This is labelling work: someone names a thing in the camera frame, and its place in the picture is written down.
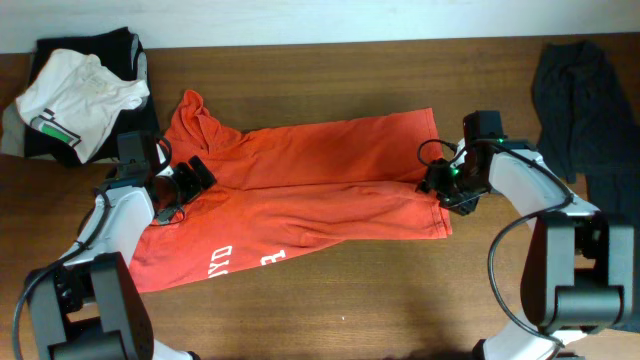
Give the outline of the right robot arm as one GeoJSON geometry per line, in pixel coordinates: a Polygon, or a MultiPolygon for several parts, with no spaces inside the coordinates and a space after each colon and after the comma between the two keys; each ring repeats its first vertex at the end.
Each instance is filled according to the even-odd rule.
{"type": "Polygon", "coordinates": [[[451,160],[428,162],[419,185],[441,207],[471,213],[479,198],[503,195],[519,216],[498,232],[487,255],[490,288],[508,317],[479,340],[475,359],[558,359],[570,343],[627,324],[635,306],[635,236],[624,218],[606,214],[570,190],[526,143],[476,140],[451,160]],[[532,232],[513,312],[499,290],[497,248],[515,228],[532,232]]]}

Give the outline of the red printed t-shirt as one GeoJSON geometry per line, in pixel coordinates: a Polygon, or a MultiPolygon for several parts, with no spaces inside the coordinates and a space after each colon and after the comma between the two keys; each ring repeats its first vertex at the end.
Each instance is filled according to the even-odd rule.
{"type": "Polygon", "coordinates": [[[275,264],[346,240],[449,236],[449,214],[418,190],[442,155],[431,109],[242,132],[184,93],[166,138],[215,185],[142,234],[130,265],[156,292],[275,264]]]}

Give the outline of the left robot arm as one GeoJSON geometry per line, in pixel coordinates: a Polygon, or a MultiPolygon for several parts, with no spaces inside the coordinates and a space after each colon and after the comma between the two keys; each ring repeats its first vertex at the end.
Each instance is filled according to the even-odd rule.
{"type": "Polygon", "coordinates": [[[144,230],[216,182],[198,157],[174,167],[133,159],[96,190],[84,229],[58,260],[32,271],[16,308],[27,308],[42,359],[183,359],[154,337],[129,271],[144,230]]]}

